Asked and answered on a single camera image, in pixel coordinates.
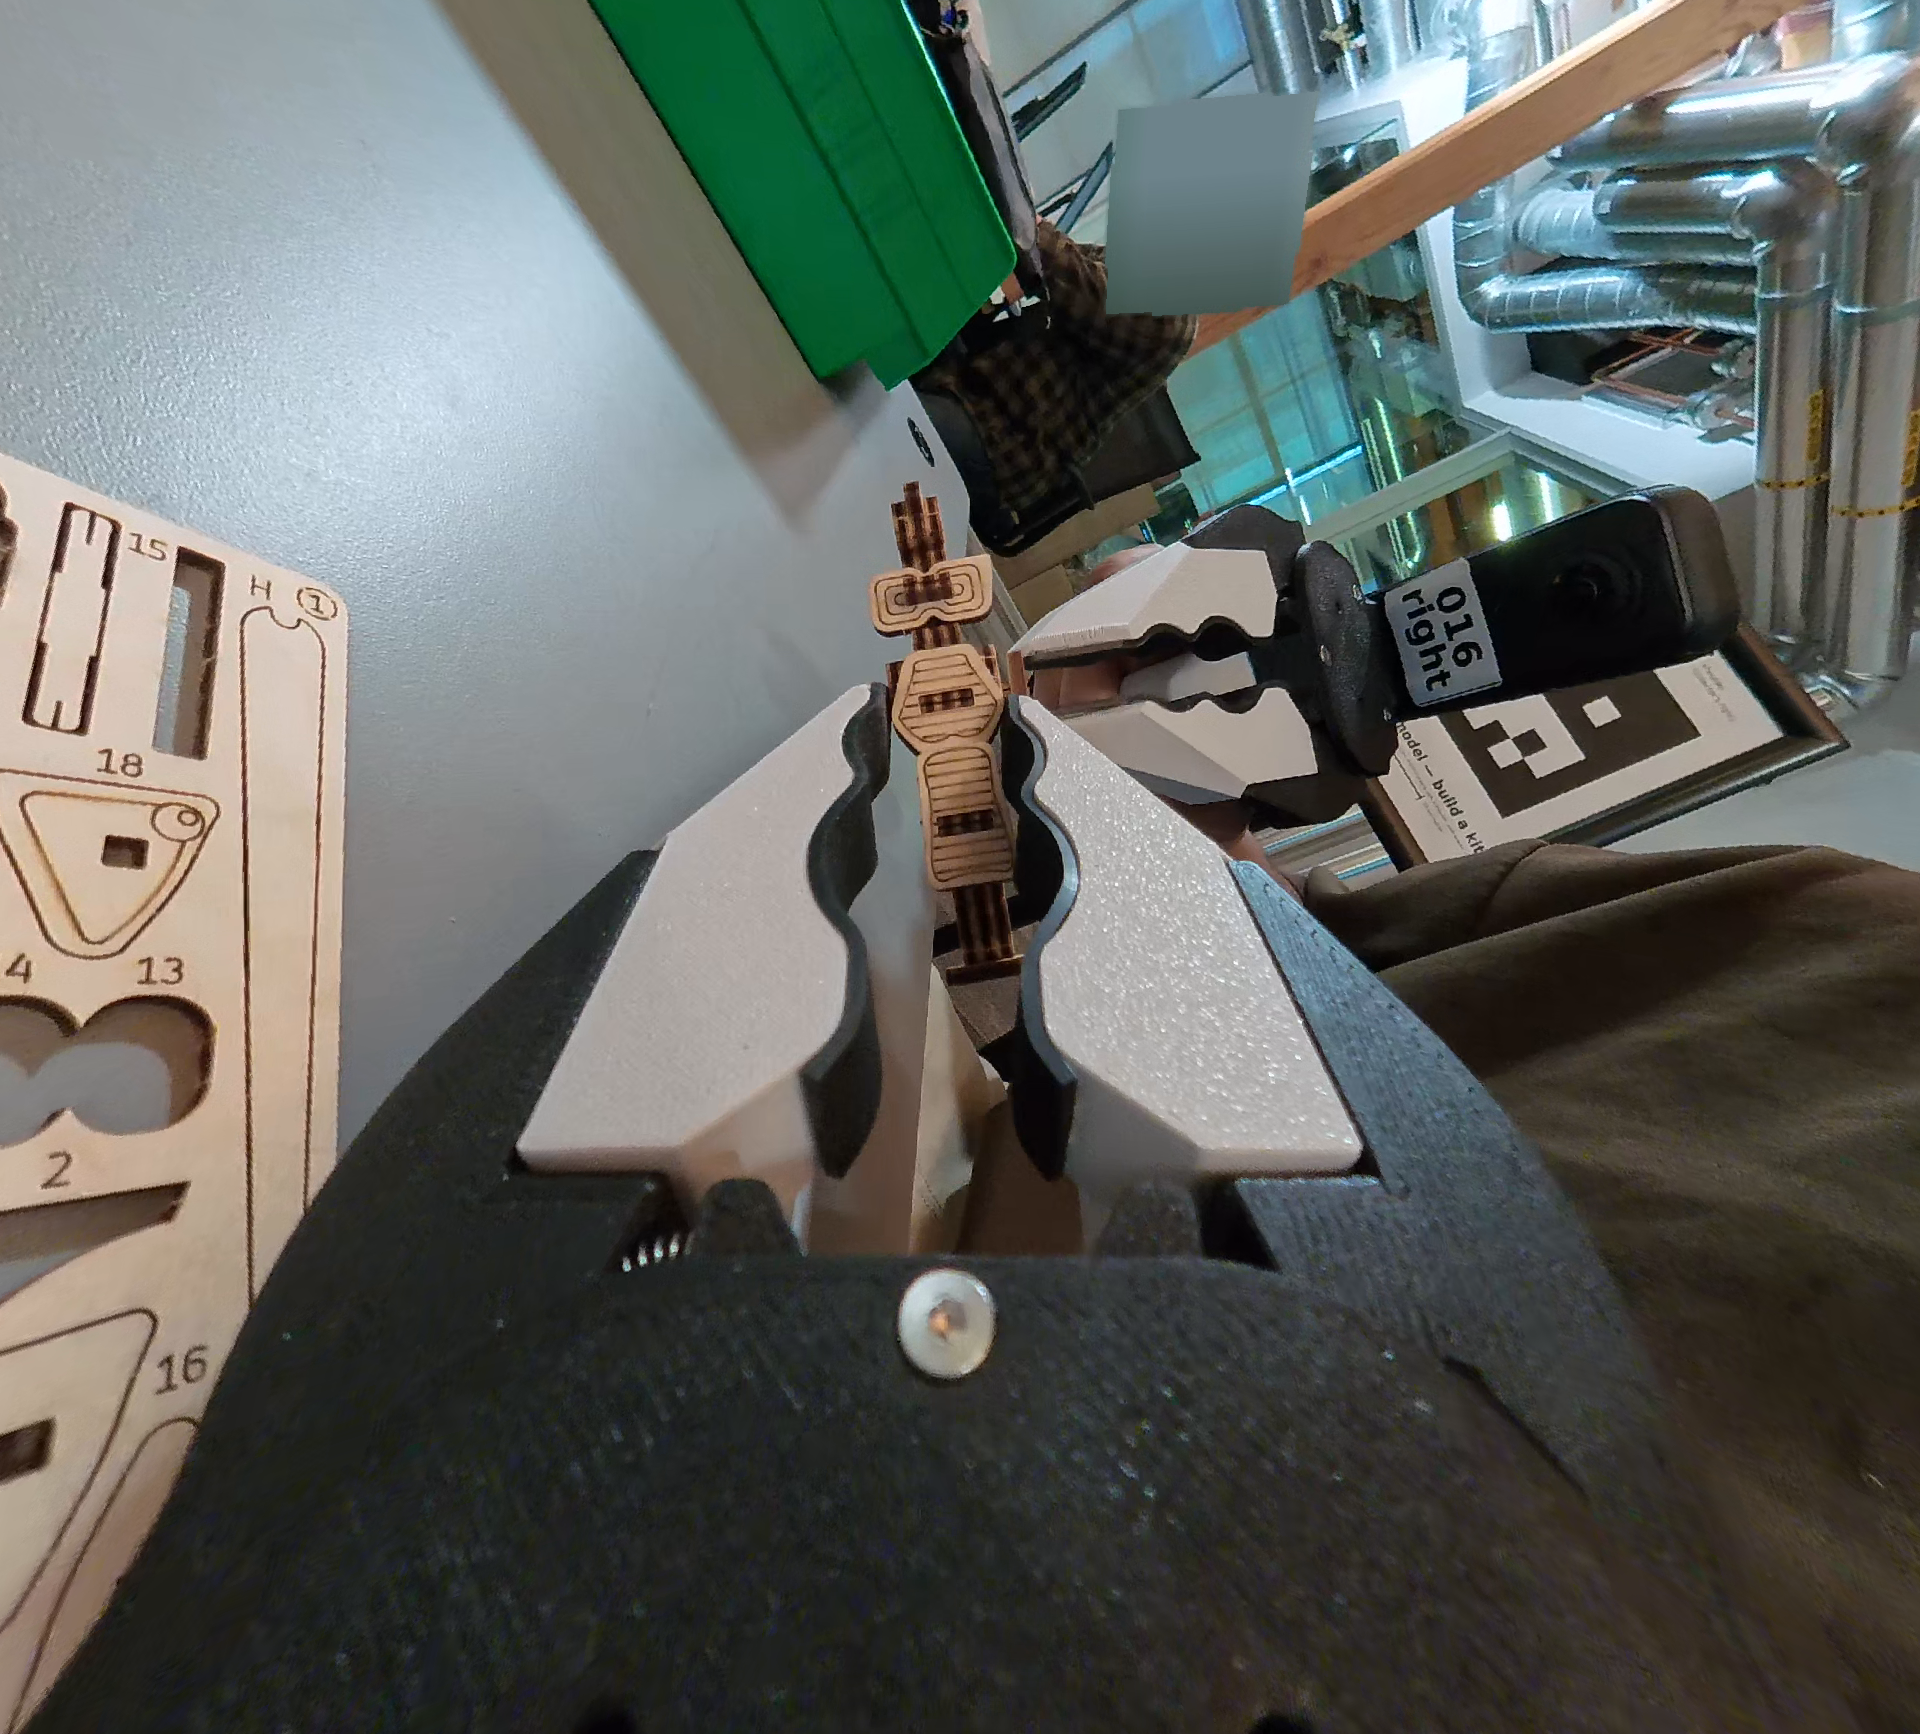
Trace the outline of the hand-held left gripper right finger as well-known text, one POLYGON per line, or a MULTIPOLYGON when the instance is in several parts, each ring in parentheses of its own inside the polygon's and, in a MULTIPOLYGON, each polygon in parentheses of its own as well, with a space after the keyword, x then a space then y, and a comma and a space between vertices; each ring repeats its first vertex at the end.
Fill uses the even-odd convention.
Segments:
POLYGON ((1073 1115, 1027 1154, 1075 1186, 1086 1234, 1142 1183, 1356 1173, 1361 1135, 1226 851, 1035 697, 1008 724, 1038 753, 1040 846, 1068 847, 1021 1007, 1073 1115))

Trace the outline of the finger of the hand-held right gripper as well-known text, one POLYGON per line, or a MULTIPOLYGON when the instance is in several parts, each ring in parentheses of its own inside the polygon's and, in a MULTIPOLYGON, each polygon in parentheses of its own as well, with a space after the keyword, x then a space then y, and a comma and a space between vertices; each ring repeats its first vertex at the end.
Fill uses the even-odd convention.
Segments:
POLYGON ((1068 596, 1021 640, 1027 676, 1129 676, 1192 655, 1211 632, 1251 640, 1276 635, 1291 544, 1168 544, 1068 596))
POLYGON ((1127 753, 1147 791, 1202 806, 1325 771, 1313 724, 1289 687, 1255 685, 1251 672, 1229 681, 1232 672, 1127 676, 1127 700, 1162 713, 1155 746, 1127 753))

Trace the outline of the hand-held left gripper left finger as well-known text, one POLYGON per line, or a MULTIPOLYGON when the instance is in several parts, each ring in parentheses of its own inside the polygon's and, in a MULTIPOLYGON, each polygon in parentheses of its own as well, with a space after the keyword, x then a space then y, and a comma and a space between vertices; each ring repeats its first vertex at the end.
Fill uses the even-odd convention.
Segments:
POLYGON ((651 1171, 689 1212, 760 1178, 807 1234, 882 1114, 869 945, 890 782, 885 685, 855 685, 659 846, 518 1158, 651 1171))

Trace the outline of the layered wooden model assembly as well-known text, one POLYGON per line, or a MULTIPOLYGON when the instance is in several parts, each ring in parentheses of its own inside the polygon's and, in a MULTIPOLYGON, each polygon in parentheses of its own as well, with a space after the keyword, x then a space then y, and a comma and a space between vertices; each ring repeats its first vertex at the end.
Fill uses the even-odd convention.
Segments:
POLYGON ((872 625, 909 643, 890 669, 890 724, 919 766, 926 870, 957 927, 957 981, 1021 973, 1008 882, 1018 829, 1002 795, 1005 676, 996 647, 970 640, 992 614, 982 555, 947 555, 943 515, 916 481, 890 508, 900 565, 872 580, 872 625))

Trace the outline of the grey desk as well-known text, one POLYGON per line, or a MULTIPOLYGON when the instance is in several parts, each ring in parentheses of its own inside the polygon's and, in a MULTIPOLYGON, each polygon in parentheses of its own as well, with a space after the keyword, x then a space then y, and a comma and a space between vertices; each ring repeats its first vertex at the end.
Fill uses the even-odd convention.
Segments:
MULTIPOLYGON (((934 443, 930 470, 909 418, 934 443)), ((814 378, 586 0, 5 0, 5 456, 349 611, 341 1075, 404 1067, 903 640, 909 387, 814 378)), ((930 995, 911 757, 852 907, 930 995)), ((36 1108, 156 1129, 190 1019, 36 1108)))

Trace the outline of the person's right hand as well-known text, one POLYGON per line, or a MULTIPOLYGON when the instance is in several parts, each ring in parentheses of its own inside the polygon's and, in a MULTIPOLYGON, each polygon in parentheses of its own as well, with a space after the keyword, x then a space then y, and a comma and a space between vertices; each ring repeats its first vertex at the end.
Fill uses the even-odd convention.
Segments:
MULTIPOLYGON (((1055 713, 1113 707, 1120 703, 1120 681, 1127 672, 1129 665, 1120 659, 1093 659, 1088 665, 1030 665, 1030 695, 1055 713)), ((1263 872, 1279 881, 1291 900, 1306 900, 1302 882, 1269 856, 1267 846, 1255 831, 1255 815, 1242 801, 1205 806, 1170 801, 1170 810, 1209 836, 1229 856, 1256 865, 1263 872)))

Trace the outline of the framed marker sign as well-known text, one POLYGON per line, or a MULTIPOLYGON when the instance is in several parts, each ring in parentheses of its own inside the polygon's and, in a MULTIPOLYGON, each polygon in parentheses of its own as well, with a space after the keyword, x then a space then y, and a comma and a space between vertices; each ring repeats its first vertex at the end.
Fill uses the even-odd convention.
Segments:
POLYGON ((1406 720, 1359 815, 1396 870, 1509 842, 1604 847, 1848 753, 1750 632, 1684 665, 1406 720))

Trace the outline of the person's beige pants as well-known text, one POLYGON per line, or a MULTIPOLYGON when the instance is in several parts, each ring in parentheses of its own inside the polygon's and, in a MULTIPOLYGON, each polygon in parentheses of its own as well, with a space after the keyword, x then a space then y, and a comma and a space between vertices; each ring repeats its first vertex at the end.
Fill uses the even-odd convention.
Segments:
POLYGON ((1005 1083, 982 1061, 951 1003, 943 976, 930 976, 926 1064, 916 1122, 916 1178, 909 1188, 909 1254, 947 1254, 961 1242, 985 1122, 1005 1103, 1005 1083))

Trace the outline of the silver ventilation pipes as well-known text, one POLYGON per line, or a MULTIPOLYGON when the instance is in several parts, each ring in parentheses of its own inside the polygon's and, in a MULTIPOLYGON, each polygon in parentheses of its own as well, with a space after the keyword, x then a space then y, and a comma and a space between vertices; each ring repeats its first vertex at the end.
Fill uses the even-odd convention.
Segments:
POLYGON ((1530 347, 1726 341, 1676 423, 1756 440, 1747 619, 1865 703, 1916 596, 1916 0, 1356 0, 1332 194, 1513 101, 1424 259, 1427 383, 1596 471, 1652 418, 1530 347))

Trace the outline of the wooden beam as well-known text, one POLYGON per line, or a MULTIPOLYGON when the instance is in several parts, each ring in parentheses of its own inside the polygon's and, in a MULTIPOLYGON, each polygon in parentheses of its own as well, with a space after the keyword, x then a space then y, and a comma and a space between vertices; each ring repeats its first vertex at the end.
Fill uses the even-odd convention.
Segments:
POLYGON ((1759 259, 1759 279, 1726 265, 1568 269, 1515 275, 1505 265, 1509 176, 1585 134, 1602 116, 1676 82, 1707 58, 1813 0, 1656 0, 1504 94, 1472 87, 1477 104, 1449 130, 1375 167, 1306 213, 1291 295, 1339 276, 1451 208, 1463 208, 1472 262, 1458 299, 1493 330, 1759 328, 1830 290, 1845 262, 1845 192, 1813 162, 1767 162, 1713 184, 1698 211, 1724 217, 1759 259))

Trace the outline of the laser-cut plywood parts sheet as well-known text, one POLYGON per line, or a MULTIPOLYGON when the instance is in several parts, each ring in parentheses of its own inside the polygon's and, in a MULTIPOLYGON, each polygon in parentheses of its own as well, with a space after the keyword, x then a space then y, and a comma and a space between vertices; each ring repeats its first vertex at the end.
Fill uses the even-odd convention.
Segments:
POLYGON ((349 611, 5 456, 5 1003, 194 1029, 167 1122, 47 1095, 5 1148, 5 1732, 129 1575, 337 1143, 349 611))

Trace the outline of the green plastic bin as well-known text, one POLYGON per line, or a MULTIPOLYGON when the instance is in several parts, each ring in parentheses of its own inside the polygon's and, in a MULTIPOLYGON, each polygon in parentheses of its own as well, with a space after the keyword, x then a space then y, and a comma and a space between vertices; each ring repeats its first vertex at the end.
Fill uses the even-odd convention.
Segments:
POLYGON ((1018 250, 903 0, 586 0, 814 375, 919 375, 1018 250))

